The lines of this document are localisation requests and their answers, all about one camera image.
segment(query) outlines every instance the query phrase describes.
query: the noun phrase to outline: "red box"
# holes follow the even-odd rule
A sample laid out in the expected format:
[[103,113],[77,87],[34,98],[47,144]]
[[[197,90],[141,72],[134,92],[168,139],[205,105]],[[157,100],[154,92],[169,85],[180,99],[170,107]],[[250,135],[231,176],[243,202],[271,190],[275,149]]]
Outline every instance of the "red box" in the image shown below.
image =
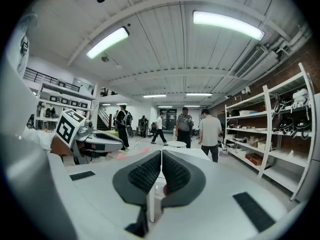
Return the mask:
[[260,166],[262,164],[262,157],[258,156],[257,154],[246,154],[245,158],[255,166]]

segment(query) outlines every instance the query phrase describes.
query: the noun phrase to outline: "white shelving unit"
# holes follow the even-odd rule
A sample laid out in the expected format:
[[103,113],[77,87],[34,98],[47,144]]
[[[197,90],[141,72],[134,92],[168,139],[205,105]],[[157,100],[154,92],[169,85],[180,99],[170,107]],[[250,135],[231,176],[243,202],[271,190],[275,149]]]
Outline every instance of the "white shelving unit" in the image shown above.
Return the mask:
[[[43,92],[44,89],[50,90],[50,91],[54,91],[57,92],[59,94],[64,94],[64,95],[68,95],[71,97],[76,97],[78,99],[82,99],[82,100],[86,100],[89,101],[91,103],[91,105],[88,108],[84,108],[84,107],[80,107],[80,106],[72,106],[72,105],[68,105],[68,104],[63,104],[60,102],[54,102],[54,101],[50,101],[47,99],[43,99],[40,98],[41,97],[41,93]],[[81,111],[88,111],[88,116],[89,113],[92,112],[92,101],[95,100],[95,98],[92,95],[85,95],[79,92],[76,92],[74,90],[71,89],[67,89],[65,87],[61,87],[52,83],[46,83],[46,82],[42,82],[40,84],[40,88],[37,92],[37,98],[38,98],[38,103],[39,102],[44,102],[47,104],[51,104],[51,105],[55,105],[55,106],[60,106],[63,108],[69,108],[69,109],[74,109],[74,110],[81,110]],[[47,122],[58,122],[59,118],[49,118],[49,117],[42,117],[42,116],[35,116],[34,117],[34,122],[33,122],[33,126],[36,127],[37,123],[36,121],[47,121]]]
[[[314,145],[315,145],[315,130],[316,126],[315,123],[312,123],[312,129],[308,135],[308,139],[310,140],[310,147],[308,153],[301,153],[298,151],[293,150],[285,150],[281,148],[281,140],[282,136],[284,135],[281,131],[273,132],[272,125],[273,125],[273,116],[274,110],[271,108],[271,101],[270,99],[274,97],[274,94],[285,94],[290,92],[294,89],[297,89],[302,86],[306,86],[309,95],[309,103],[311,110],[311,120],[312,122],[316,122],[315,119],[315,102],[314,102],[314,89],[312,86],[312,81],[310,76],[305,72],[305,69],[301,63],[298,64],[301,72],[297,75],[291,77],[290,79],[278,84],[277,86],[268,89],[268,86],[263,86],[263,92],[255,95],[249,99],[243,100],[237,104],[233,104],[231,106],[225,106],[225,125],[227,126],[227,122],[231,119],[244,119],[244,118],[255,118],[255,117],[266,117],[267,118],[267,130],[257,131],[256,129],[237,129],[237,128],[225,128],[225,134],[227,136],[228,131],[238,131],[238,132],[248,132],[248,133],[259,133],[266,135],[266,144],[265,150],[258,149],[256,147],[251,146],[248,143],[242,143],[240,141],[236,141],[234,139],[227,139],[224,138],[224,144],[227,141],[231,141],[236,144],[236,146],[242,146],[247,149],[250,149],[254,152],[257,152],[258,155],[263,155],[262,164],[259,166],[255,166],[251,163],[248,159],[243,158],[233,148],[229,148],[228,151],[234,155],[235,157],[241,159],[246,164],[251,165],[253,168],[258,170],[258,177],[261,178],[263,175],[268,176],[275,182],[279,183],[280,185],[284,186],[288,190],[292,192],[291,200],[294,200],[300,187],[306,177],[306,174],[309,169],[309,164],[313,155]],[[242,109],[257,103],[264,102],[265,111],[253,114],[247,114],[243,116],[233,116],[227,117],[228,110],[232,109]],[[297,107],[294,111],[305,109],[305,107]],[[290,113],[291,106],[287,106],[280,110],[280,114],[282,113]],[[273,135],[277,135],[277,148],[275,150],[271,149],[271,138]],[[300,138],[301,132],[298,132],[295,138]],[[277,160],[284,161],[280,164],[277,163]]]

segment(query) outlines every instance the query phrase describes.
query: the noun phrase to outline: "man in gray shirt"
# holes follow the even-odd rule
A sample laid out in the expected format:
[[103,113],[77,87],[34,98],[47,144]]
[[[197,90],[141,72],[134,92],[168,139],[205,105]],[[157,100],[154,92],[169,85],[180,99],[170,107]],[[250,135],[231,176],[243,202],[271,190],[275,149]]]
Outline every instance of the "man in gray shirt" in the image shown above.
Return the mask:
[[209,150],[212,161],[218,162],[218,135],[222,132],[220,120],[209,114],[208,109],[201,111],[202,120],[199,124],[199,144],[201,149],[208,155]]
[[178,142],[184,142],[186,148],[190,149],[191,139],[190,139],[190,125],[193,126],[192,117],[188,114],[188,108],[184,107],[182,109],[182,114],[180,114],[176,120],[176,131]]

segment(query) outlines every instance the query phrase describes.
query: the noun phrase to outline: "staircase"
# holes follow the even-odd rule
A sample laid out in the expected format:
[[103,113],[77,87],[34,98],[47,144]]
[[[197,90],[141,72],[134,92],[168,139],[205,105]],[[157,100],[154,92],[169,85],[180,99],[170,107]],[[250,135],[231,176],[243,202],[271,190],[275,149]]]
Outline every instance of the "staircase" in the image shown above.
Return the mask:
[[96,122],[96,129],[100,131],[109,131],[109,127],[105,125],[104,121],[100,118],[100,115],[98,115],[98,120]]
[[112,115],[109,116],[106,114],[101,105],[99,105],[98,110],[98,119],[96,122],[96,129],[100,131],[109,131],[111,130],[110,119],[112,119]]

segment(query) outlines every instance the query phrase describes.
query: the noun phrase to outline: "jeans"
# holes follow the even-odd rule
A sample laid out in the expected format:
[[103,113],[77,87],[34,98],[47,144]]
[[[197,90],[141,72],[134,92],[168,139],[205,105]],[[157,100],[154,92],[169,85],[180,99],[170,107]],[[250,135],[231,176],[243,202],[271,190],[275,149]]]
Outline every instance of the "jeans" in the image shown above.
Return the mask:
[[211,152],[212,155],[212,161],[218,163],[218,145],[215,146],[201,146],[202,151],[208,155],[209,154],[209,150]]
[[119,138],[123,141],[124,146],[121,150],[125,151],[129,147],[128,136],[125,127],[118,128]]
[[163,143],[167,142],[162,129],[156,130],[156,133],[155,133],[155,135],[154,135],[154,137],[152,139],[152,142],[156,141],[156,138],[158,137],[158,135],[160,135],[160,138],[162,139]]
[[178,130],[178,138],[176,140],[178,142],[184,142],[186,144],[186,148],[190,149],[191,139],[189,130]]

